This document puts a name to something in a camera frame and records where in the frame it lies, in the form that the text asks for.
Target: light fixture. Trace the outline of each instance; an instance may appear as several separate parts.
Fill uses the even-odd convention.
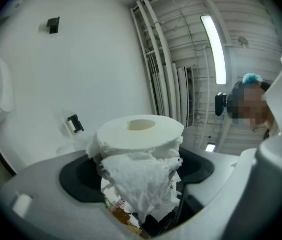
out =
[[[208,143],[205,151],[213,152],[214,149],[215,149],[215,144],[214,143]]]
[[[201,21],[210,41],[212,55],[215,67],[215,82],[217,85],[226,84],[225,59],[222,49],[221,40],[217,33],[215,24],[210,15],[201,16]]]

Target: blue scrunchie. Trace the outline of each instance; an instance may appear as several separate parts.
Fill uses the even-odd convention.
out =
[[[258,74],[247,73],[244,75],[242,83],[254,83],[255,81],[262,82],[262,78]]]

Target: white toilet paper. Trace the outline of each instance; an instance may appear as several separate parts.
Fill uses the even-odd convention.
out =
[[[178,204],[170,185],[182,164],[178,150],[183,129],[166,116],[127,116],[104,124],[88,144],[88,156],[101,155],[107,179],[141,222],[152,211],[161,220]]]

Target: toilet paper core hole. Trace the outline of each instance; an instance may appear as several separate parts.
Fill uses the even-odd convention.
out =
[[[128,122],[127,130],[142,131],[142,130],[150,129],[154,125],[155,125],[155,121],[149,119],[136,119]]]

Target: ceiling light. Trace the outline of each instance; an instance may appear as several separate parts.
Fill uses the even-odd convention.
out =
[[[221,40],[217,33],[215,24],[210,15],[201,16],[201,21],[210,41],[215,67],[215,82],[217,85],[226,84],[225,59]]]
[[[215,149],[215,144],[214,143],[208,143],[205,151],[213,152],[214,149]]]

